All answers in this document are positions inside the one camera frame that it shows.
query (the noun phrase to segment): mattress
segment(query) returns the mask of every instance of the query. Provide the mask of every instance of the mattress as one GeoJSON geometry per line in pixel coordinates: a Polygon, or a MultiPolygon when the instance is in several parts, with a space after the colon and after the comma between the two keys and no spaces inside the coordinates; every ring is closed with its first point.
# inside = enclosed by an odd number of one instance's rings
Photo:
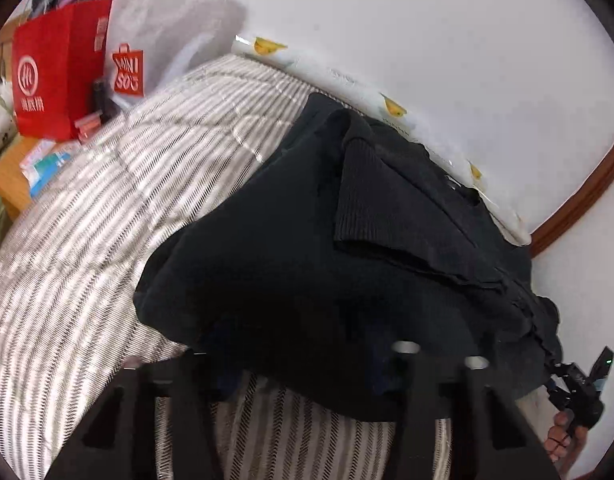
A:
{"type": "MultiPolygon", "coordinates": [[[[253,60],[210,62],[107,124],[20,217],[0,251],[0,452],[22,480],[43,478],[127,356],[183,351],[136,319],[147,258],[257,170],[313,90],[253,60]]],[[[158,407],[168,479],[166,400],[158,407]]],[[[234,480],[375,480],[394,432],[248,373],[213,415],[234,480]]],[[[435,478],[447,478],[449,461],[450,424],[440,420],[435,478]]]]}

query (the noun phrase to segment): red shopping bag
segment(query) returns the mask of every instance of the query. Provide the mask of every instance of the red shopping bag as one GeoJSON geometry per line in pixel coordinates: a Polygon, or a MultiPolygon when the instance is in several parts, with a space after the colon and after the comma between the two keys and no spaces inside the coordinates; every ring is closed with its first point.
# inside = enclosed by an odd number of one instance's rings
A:
{"type": "Polygon", "coordinates": [[[118,73],[114,79],[114,92],[126,95],[144,96],[142,90],[142,51],[130,50],[127,43],[120,45],[118,52],[111,55],[118,73]]]}
{"type": "Polygon", "coordinates": [[[18,27],[12,53],[14,107],[24,136],[68,140],[93,110],[102,77],[111,0],[52,10],[18,27]]]}

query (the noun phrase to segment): white logo on red bag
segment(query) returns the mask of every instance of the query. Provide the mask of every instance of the white logo on red bag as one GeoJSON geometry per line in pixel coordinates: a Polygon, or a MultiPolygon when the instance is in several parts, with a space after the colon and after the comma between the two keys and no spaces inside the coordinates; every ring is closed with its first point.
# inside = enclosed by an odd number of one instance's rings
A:
{"type": "Polygon", "coordinates": [[[31,56],[23,56],[18,62],[18,86],[27,97],[38,89],[38,66],[31,56]]]}

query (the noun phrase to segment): wooden nightstand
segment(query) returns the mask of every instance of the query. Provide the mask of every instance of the wooden nightstand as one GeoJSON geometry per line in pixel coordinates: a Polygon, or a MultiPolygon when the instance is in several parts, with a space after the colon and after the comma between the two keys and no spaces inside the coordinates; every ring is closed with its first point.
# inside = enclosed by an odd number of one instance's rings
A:
{"type": "Polygon", "coordinates": [[[0,157],[0,196],[12,220],[31,203],[29,183],[20,171],[20,162],[37,142],[32,137],[15,139],[0,157]]]}

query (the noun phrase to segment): wall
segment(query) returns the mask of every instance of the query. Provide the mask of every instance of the wall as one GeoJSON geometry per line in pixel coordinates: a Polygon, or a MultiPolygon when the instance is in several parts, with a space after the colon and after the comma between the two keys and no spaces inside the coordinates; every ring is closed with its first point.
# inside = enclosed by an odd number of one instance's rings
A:
{"type": "Polygon", "coordinates": [[[614,45],[583,0],[232,0],[244,30],[418,108],[530,230],[614,142],[614,45]]]}
{"type": "MultiPolygon", "coordinates": [[[[534,289],[561,310],[565,361],[589,370],[604,345],[614,351],[614,183],[596,205],[534,261],[534,289]]],[[[606,412],[571,478],[591,470],[614,438],[614,364],[606,412]]]]}

